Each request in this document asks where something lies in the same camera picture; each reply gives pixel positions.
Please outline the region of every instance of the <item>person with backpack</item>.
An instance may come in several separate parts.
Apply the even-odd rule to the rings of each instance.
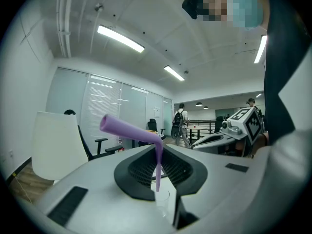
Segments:
[[[184,109],[184,103],[179,105],[179,109],[176,111],[173,121],[173,126],[179,127],[179,134],[176,135],[175,144],[178,146],[180,142],[180,136],[182,136],[185,147],[190,148],[191,144],[187,137],[187,127],[186,123],[190,123],[189,118],[187,117],[187,111]]]

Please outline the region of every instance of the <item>office chair armrest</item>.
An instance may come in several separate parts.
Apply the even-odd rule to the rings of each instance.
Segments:
[[[96,139],[95,142],[98,142],[98,145],[97,145],[97,155],[100,154],[101,152],[101,145],[102,145],[102,141],[106,141],[108,140],[107,138],[99,138],[99,139]]]
[[[106,141],[108,140],[107,138],[99,138],[99,139],[96,139],[95,142],[102,142],[102,141]]]

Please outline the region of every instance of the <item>railing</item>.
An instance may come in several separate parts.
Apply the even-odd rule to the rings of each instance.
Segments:
[[[188,123],[187,126],[188,138],[190,140],[190,143],[192,143],[192,140],[198,140],[202,137],[212,134],[215,131],[215,119],[190,120],[190,123]]]

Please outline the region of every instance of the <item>black office chair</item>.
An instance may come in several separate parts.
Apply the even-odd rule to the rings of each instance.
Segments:
[[[216,118],[215,121],[215,127],[214,127],[214,133],[219,133],[220,129],[222,127],[222,122],[223,122],[223,116],[219,116]]]
[[[156,120],[155,119],[150,119],[150,121],[147,123],[148,125],[148,128],[149,130],[152,130],[152,131],[155,131],[155,132],[158,132],[157,130],[157,123],[156,123]],[[161,133],[166,130],[166,128],[161,128]]]
[[[75,115],[75,111],[69,109],[69,110],[66,110],[65,115]],[[115,147],[111,147],[111,148],[108,148],[108,149],[105,149],[105,153],[103,154],[100,154],[101,152],[101,145],[102,145],[102,142],[103,141],[106,141],[108,140],[107,138],[99,138],[99,139],[96,139],[95,142],[97,142],[97,155],[92,155],[90,150],[89,150],[89,147],[87,145],[87,143],[84,141],[84,138],[82,136],[82,132],[81,132],[81,129],[80,129],[80,126],[78,125],[78,130],[79,130],[79,135],[80,135],[80,138],[81,138],[81,142],[82,142],[82,145],[84,147],[84,150],[86,152],[86,155],[88,157],[88,160],[93,160],[93,159],[96,159],[96,158],[101,158],[101,157],[105,157],[105,156],[108,156],[108,155],[112,155],[115,153],[115,151],[117,150],[120,150],[123,148],[122,145],[118,145],[118,146],[115,146]]]

